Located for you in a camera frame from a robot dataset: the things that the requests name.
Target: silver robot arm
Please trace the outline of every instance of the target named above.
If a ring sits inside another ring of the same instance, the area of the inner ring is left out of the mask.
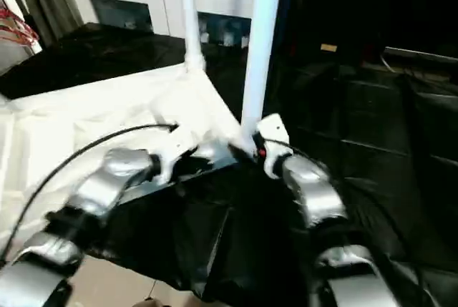
[[[160,160],[145,150],[110,150],[67,203],[49,217],[0,271],[1,307],[63,307],[72,293],[67,279],[80,266],[123,192],[159,174]]]
[[[263,139],[289,142],[277,114],[260,121],[258,131]],[[292,191],[313,237],[318,282],[313,285],[311,302],[321,307],[399,307],[370,250],[347,236],[351,221],[327,173],[283,145],[265,141],[264,147],[265,173],[282,179]]]

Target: tile floor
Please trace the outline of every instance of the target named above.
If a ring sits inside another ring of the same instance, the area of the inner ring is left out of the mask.
[[[150,294],[155,280],[105,260],[87,257],[72,279],[74,292],[67,307],[132,307]],[[161,281],[151,296],[172,307],[225,307],[202,303],[191,292],[181,292]]]

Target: cable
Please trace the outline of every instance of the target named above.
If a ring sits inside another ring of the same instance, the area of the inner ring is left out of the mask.
[[[6,262],[6,257],[8,255],[8,252],[11,249],[11,246],[13,245],[13,240],[16,237],[16,234],[19,231],[19,228],[22,224],[22,221],[24,220],[24,217],[29,210],[31,204],[35,201],[36,197],[38,194],[43,190],[44,186],[55,176],[57,175],[64,167],[66,167],[70,162],[72,162],[74,159],[82,155],[83,153],[87,152],[88,150],[92,149],[93,147],[96,147],[103,142],[106,142],[108,140],[113,139],[114,137],[119,137],[120,135],[129,133],[129,132],[134,132],[136,130],[145,130],[149,128],[168,128],[169,130],[175,129],[176,125],[166,125],[166,124],[157,124],[157,125],[141,125],[141,126],[136,126],[136,127],[131,127],[131,128],[126,128],[123,130],[119,130],[117,132],[114,132],[112,134],[105,135],[104,137],[101,137],[100,139],[95,140],[94,142],[91,142],[90,144],[84,146],[83,148],[77,150],[75,153],[70,155],[66,160],[64,160],[59,166],[57,166],[54,170],[52,170],[46,178],[42,181],[42,183],[38,186],[38,188],[30,195],[30,198],[27,200],[26,205],[21,211],[21,214],[19,215],[16,224],[14,225],[14,228],[11,232],[11,235],[8,238],[8,241],[6,242],[6,245],[1,253],[0,256],[0,263],[5,263]]]
[[[383,64],[385,65],[385,67],[390,71],[390,72],[393,72],[393,73],[398,73],[396,71],[394,71],[391,66],[388,65],[388,63],[386,62],[384,56],[382,54],[380,54],[380,60],[381,62],[383,62]]]
[[[294,147],[294,146],[288,144],[287,142],[280,141],[280,140],[275,140],[275,139],[264,139],[264,141],[273,142],[273,143],[275,143],[275,144],[279,144],[279,145],[282,145],[282,146],[291,148],[295,153],[298,153],[298,154],[300,154],[302,157],[304,157],[304,158],[310,160],[313,164],[317,165],[317,166],[320,167],[322,170],[325,170],[326,172],[328,171],[327,167],[326,167],[322,162],[319,162],[318,160],[314,160],[313,158],[310,158],[304,151],[298,149],[297,147]]]
[[[310,160],[311,162],[315,163],[316,165],[318,165],[318,166],[320,166],[322,168],[324,166],[320,162],[311,159],[304,151],[298,149],[297,147],[294,147],[294,146],[288,144],[287,142],[283,142],[283,141],[280,141],[280,140],[274,140],[274,139],[264,139],[264,141],[274,142],[276,144],[283,145],[285,147],[291,148],[295,153],[305,157],[306,159]],[[413,256],[413,253],[411,251],[411,248],[410,248],[406,238],[402,235],[402,232],[399,229],[399,227],[397,226],[396,221],[394,221],[394,219],[390,216],[390,214],[388,213],[386,208],[379,201],[377,201],[374,196],[372,196],[371,194],[369,194],[366,191],[362,190],[361,188],[356,187],[355,185],[352,185],[352,186],[356,188],[356,191],[358,191],[364,197],[369,199],[377,207],[377,209],[379,209],[379,212],[384,216],[384,218],[387,221],[387,223],[389,224],[390,228],[393,230],[394,234],[398,238],[398,241],[401,244],[401,246],[404,249],[404,252],[406,254],[406,259],[410,263],[410,268],[412,269],[412,271],[414,272],[414,275],[416,276],[416,280],[417,280],[417,283],[418,283],[418,286],[419,286],[420,301],[421,301],[421,304],[423,306],[425,304],[425,299],[424,299],[424,294],[423,294],[423,292],[425,291],[423,273],[420,270],[419,266],[414,261],[414,256]]]

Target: black cloth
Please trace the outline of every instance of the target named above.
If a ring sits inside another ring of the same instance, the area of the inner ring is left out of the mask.
[[[208,76],[239,117],[246,53],[204,52]],[[183,54],[179,39],[86,26],[5,74],[0,92],[71,87],[177,64]],[[274,58],[272,66],[265,112],[280,112],[291,143],[327,166],[355,226],[387,255],[383,271],[403,306],[431,306],[405,274],[412,261],[439,305],[455,306],[456,88],[333,63],[293,68]],[[310,248],[289,191],[240,162],[119,206],[94,252],[206,301],[307,306]]]

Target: white pole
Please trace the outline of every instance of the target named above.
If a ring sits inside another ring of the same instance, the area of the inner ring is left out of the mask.
[[[271,59],[278,0],[255,0],[251,21],[248,64],[243,92],[242,128],[246,135],[255,132],[263,113],[265,84]]]
[[[205,69],[205,60],[200,49],[198,13],[194,0],[182,0],[185,17],[186,55],[185,63],[188,69]]]

